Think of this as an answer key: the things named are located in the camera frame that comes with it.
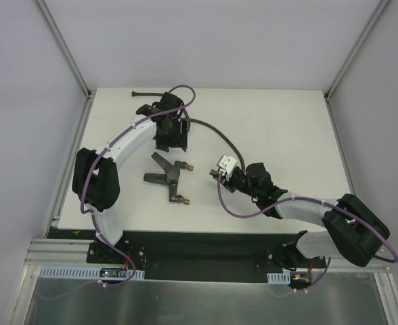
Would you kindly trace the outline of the dark grey faucet valve fitting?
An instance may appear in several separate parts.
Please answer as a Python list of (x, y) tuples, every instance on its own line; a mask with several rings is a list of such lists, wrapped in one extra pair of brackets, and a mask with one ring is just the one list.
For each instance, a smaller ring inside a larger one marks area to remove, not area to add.
[(163, 173), (145, 173), (143, 180), (146, 183), (166, 186), (169, 189), (169, 202), (189, 205), (190, 200), (177, 193), (181, 170), (193, 171), (194, 166), (185, 161), (176, 160), (173, 164), (154, 152), (152, 159), (163, 170)]

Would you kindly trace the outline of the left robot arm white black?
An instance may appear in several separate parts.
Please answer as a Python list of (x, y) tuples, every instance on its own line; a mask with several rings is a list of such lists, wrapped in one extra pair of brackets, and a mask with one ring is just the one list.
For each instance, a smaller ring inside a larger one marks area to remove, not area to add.
[(155, 141), (157, 150), (187, 150), (187, 121), (181, 118), (183, 100), (164, 92), (159, 101), (139, 107), (126, 129), (95, 149), (81, 148), (76, 153), (72, 191), (78, 196), (81, 213), (91, 213), (97, 238), (106, 242), (102, 255), (110, 263), (125, 257), (125, 246), (116, 201), (120, 196), (118, 172), (142, 145)]

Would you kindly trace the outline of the aluminium frame post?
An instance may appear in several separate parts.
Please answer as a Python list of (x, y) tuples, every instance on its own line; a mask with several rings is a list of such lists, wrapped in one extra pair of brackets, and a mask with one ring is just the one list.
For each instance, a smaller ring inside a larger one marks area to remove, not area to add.
[(92, 90), (89, 88), (83, 74), (80, 71), (80, 68), (74, 59), (74, 56), (62, 35), (62, 31), (60, 30), (51, 10), (44, 0), (35, 0), (33, 1), (35, 4), (38, 12), (40, 13), (54, 43), (63, 58), (67, 68), (69, 69), (73, 79), (75, 80), (76, 84), (79, 86), (81, 93), (86, 97), (90, 98), (92, 94)]
[(338, 72), (336, 73), (336, 76), (334, 77), (331, 85), (324, 93), (324, 99), (326, 102), (329, 102), (332, 99), (333, 95), (336, 93), (345, 75), (348, 73), (348, 71), (354, 64), (357, 56), (363, 49), (364, 45), (366, 44), (369, 37), (373, 33), (380, 19), (383, 17), (386, 10), (389, 8), (389, 5), (392, 2), (393, 1), (391, 0), (380, 0), (377, 2), (368, 20), (364, 24), (363, 28), (361, 29), (361, 32), (359, 33), (354, 44), (352, 45), (349, 53), (345, 57), (342, 65), (340, 66)]

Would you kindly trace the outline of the front aluminium rail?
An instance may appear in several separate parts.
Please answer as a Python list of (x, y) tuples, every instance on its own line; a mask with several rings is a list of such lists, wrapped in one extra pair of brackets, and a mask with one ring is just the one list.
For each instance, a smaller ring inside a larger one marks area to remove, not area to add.
[[(86, 262), (90, 240), (32, 239), (26, 254), (25, 265), (75, 265), (90, 266)], [(393, 266), (373, 260), (366, 267), (357, 267), (341, 257), (332, 259), (331, 272), (391, 273)]]

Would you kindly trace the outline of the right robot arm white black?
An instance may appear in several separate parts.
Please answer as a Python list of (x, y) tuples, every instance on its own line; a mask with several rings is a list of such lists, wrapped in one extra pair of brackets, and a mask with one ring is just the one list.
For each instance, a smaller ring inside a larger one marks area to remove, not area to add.
[(250, 197), (257, 211), (247, 218), (264, 215), (279, 220), (298, 220), (320, 226), (320, 232), (301, 230), (274, 254), (275, 262), (286, 269), (302, 267), (318, 257), (343, 257), (365, 267), (390, 236), (389, 228), (355, 195), (318, 199), (296, 195), (276, 186), (263, 163), (246, 169), (220, 163), (210, 171), (222, 190)]

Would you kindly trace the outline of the left aluminium frame post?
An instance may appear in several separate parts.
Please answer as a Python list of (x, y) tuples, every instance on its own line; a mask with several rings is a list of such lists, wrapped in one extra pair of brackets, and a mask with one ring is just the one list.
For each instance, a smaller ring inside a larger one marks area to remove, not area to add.
[(74, 59), (74, 56), (62, 35), (62, 31), (60, 30), (51, 10), (44, 0), (35, 0), (33, 1), (35, 4), (38, 12), (40, 13), (54, 43), (63, 58), (67, 68), (69, 69), (73, 79), (75, 80), (76, 84), (79, 86), (81, 93), (86, 97), (90, 98), (92, 94), (92, 90), (89, 88), (83, 74), (80, 71), (80, 68)]

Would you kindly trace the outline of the right aluminium frame post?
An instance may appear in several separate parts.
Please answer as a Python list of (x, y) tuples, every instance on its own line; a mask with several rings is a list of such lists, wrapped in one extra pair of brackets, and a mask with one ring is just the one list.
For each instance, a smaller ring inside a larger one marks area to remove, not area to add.
[(348, 73), (348, 71), (354, 64), (357, 56), (363, 49), (364, 45), (366, 44), (369, 37), (373, 33), (380, 19), (383, 17), (386, 10), (389, 8), (389, 5), (392, 2), (393, 1), (391, 0), (380, 0), (377, 2), (368, 20), (364, 24), (363, 28), (361, 29), (361, 32), (359, 33), (354, 44), (352, 45), (349, 53), (345, 57), (342, 65), (340, 66), (338, 72), (336, 73), (336, 76), (334, 77), (331, 85), (324, 93), (324, 99), (326, 102), (329, 102), (332, 99), (333, 95), (336, 93), (345, 75)]

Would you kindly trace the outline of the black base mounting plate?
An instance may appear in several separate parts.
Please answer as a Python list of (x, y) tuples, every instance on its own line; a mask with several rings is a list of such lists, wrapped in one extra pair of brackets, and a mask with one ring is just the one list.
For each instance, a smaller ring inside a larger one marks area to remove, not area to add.
[(291, 260), (286, 247), (294, 234), (219, 234), (125, 231), (114, 248), (98, 239), (88, 263), (117, 265), (128, 255), (147, 280), (265, 283), (267, 275), (286, 267), (325, 268), (320, 258)]

